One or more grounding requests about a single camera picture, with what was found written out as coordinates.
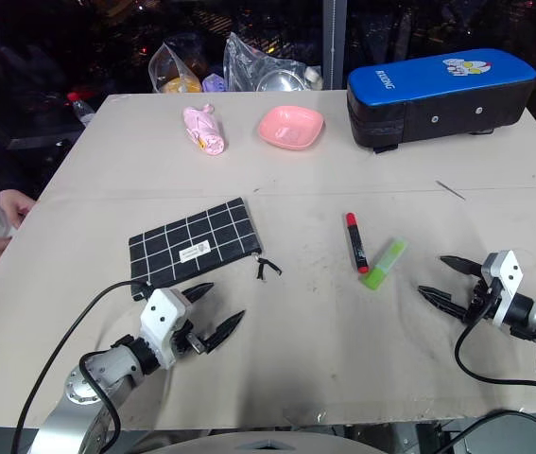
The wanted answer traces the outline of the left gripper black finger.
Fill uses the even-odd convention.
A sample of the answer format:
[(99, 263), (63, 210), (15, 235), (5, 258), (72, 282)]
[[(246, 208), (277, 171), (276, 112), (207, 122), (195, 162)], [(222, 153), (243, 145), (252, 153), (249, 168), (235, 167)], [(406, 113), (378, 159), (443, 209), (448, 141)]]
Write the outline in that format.
[(226, 339), (228, 339), (231, 334), (234, 332), (236, 327), (241, 322), (242, 318), (245, 315), (245, 310), (241, 310), (238, 313), (235, 313), (223, 323), (221, 323), (215, 330), (215, 332), (209, 336), (206, 340), (203, 341), (206, 354), (210, 354), (217, 347), (222, 344)]
[(202, 298), (208, 291), (214, 287), (214, 283), (201, 283), (191, 288), (187, 288), (182, 292), (182, 296), (189, 303), (193, 304)]

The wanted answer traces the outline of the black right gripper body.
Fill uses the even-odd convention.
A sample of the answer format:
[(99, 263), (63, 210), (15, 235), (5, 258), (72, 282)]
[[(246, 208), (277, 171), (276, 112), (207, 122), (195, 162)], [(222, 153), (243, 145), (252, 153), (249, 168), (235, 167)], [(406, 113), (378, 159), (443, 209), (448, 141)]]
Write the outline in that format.
[(500, 303), (502, 290), (503, 285), (498, 278), (494, 278), (490, 284), (484, 278), (480, 278), (473, 288), (464, 322), (473, 323), (491, 319)]

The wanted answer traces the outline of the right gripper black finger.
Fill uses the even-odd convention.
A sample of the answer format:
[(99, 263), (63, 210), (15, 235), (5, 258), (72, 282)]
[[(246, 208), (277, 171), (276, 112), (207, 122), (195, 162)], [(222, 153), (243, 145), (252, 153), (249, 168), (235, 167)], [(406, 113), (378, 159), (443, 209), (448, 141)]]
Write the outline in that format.
[(461, 321), (462, 323), (467, 323), (468, 310), (465, 307), (455, 304), (452, 301), (450, 293), (428, 286), (418, 286), (418, 291), (428, 303), (439, 311)]
[(454, 255), (441, 255), (440, 261), (462, 274), (472, 275), (477, 278), (482, 277), (482, 266), (472, 260)]

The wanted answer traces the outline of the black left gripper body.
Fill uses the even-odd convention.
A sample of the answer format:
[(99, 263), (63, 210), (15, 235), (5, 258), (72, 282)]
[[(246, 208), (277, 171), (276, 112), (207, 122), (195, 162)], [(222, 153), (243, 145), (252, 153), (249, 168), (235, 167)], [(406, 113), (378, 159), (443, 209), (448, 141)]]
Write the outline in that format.
[(192, 323), (184, 323), (171, 337), (171, 350), (176, 358), (183, 358), (190, 352), (198, 355), (207, 352), (206, 341), (193, 332)]

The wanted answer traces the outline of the person's left hand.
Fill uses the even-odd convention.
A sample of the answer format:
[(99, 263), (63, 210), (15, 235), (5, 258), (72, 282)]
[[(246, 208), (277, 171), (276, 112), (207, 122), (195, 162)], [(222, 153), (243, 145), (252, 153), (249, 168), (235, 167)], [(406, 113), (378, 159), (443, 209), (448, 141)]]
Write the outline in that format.
[(35, 204), (35, 200), (19, 190), (5, 189), (0, 191), (0, 208), (15, 229), (20, 228)]

